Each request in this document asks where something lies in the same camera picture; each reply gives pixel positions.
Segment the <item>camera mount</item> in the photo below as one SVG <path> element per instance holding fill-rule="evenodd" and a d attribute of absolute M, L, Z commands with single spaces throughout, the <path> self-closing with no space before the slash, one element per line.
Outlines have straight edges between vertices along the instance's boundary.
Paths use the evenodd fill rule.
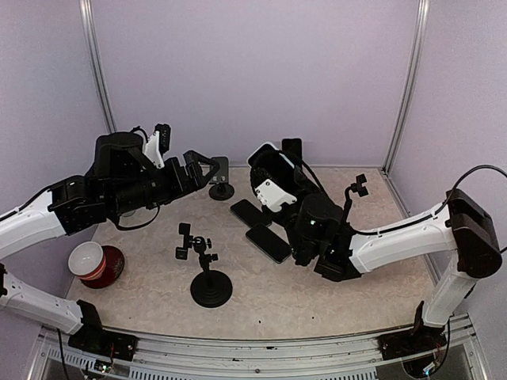
<path fill-rule="evenodd" d="M 212 247 L 211 239 L 204 239 L 202 236 L 193 237 L 188 223 L 180 223 L 178 233 L 183 235 L 183 246 L 176 248 L 176 258 L 187 260 L 189 249 L 193 249 L 199 254 L 199 265 L 203 270 L 193 279 L 190 286 L 193 300 L 198 305 L 207 308 L 225 304 L 232 296 L 232 282 L 225 273 L 212 271 L 209 268 L 211 262 L 219 259 L 216 253 L 205 253 L 206 249 Z"/>

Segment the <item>vertical metal post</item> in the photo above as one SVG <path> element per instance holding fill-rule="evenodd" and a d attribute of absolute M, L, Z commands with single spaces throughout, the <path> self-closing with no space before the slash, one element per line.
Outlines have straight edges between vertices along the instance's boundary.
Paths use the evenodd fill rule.
<path fill-rule="evenodd" d="M 410 109 L 410 102 L 414 95 L 414 89 L 417 79 L 417 70 L 421 60 L 422 46 L 424 43 L 426 24 L 428 21 L 429 0 L 419 0 L 419 10 L 417 12 L 417 22 L 414 33 L 414 42 L 412 43 L 412 53 L 410 55 L 409 70 L 406 76 L 405 89 L 403 90 L 402 103 L 396 120 L 395 133 L 387 152 L 386 161 L 383 164 L 383 171 L 389 176 L 389 173 L 395 162 L 398 153 L 399 144 L 402 140 L 403 130 L 405 129 L 406 118 Z"/>
<path fill-rule="evenodd" d="M 102 73 L 101 58 L 98 51 L 97 36 L 95 35 L 95 25 L 93 23 L 93 12 L 91 0 L 79 0 L 81 8 L 82 26 L 85 30 L 86 44 L 90 54 L 90 63 L 92 66 L 97 94 L 101 102 L 102 112 L 104 113 L 105 125 L 109 133 L 116 132 L 116 125 L 112 117 L 111 104 L 109 102 L 108 92 L 105 86 L 104 74 Z"/>

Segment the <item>white cup rim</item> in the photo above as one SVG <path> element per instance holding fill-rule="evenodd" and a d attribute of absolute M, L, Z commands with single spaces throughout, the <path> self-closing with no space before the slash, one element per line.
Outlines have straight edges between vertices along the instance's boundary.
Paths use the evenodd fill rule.
<path fill-rule="evenodd" d="M 76 276 L 86 276 L 93 272 L 102 262 L 104 251 L 95 241 L 85 241 L 78 245 L 69 256 L 68 266 Z"/>

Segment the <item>black phone holder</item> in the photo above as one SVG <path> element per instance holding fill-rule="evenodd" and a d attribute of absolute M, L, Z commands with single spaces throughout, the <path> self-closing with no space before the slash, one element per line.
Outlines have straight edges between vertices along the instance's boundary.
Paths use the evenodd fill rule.
<path fill-rule="evenodd" d="M 229 158 L 222 156 L 214 157 L 212 160 L 219 163 L 220 169 L 209 181 L 213 186 L 210 187 L 208 194 L 213 200 L 228 200 L 234 195 L 234 188 L 229 184 Z"/>
<path fill-rule="evenodd" d="M 199 254 L 199 265 L 203 270 L 190 285 L 193 300 L 207 308 L 219 307 L 229 301 L 232 296 L 231 279 L 225 273 L 209 268 L 211 262 L 219 259 L 216 253 L 205 253 L 207 248 L 212 247 L 211 239 L 204 239 L 202 236 L 193 237 L 188 223 L 180 223 L 178 232 L 183 235 L 183 246 L 176 248 L 176 258 L 187 260 L 189 249 L 193 249 Z"/>

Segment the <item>round black base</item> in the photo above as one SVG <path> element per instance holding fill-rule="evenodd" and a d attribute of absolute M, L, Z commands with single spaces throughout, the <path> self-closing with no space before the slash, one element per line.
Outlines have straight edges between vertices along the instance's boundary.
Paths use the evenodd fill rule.
<path fill-rule="evenodd" d="M 208 194 L 212 200 L 228 200 L 234 195 L 234 188 L 231 184 L 214 184 Z"/>
<path fill-rule="evenodd" d="M 193 300 L 202 307 L 213 308 L 223 305 L 232 296 L 232 282 L 226 274 L 210 271 L 213 286 L 206 282 L 206 275 L 202 272 L 196 276 L 190 285 Z"/>

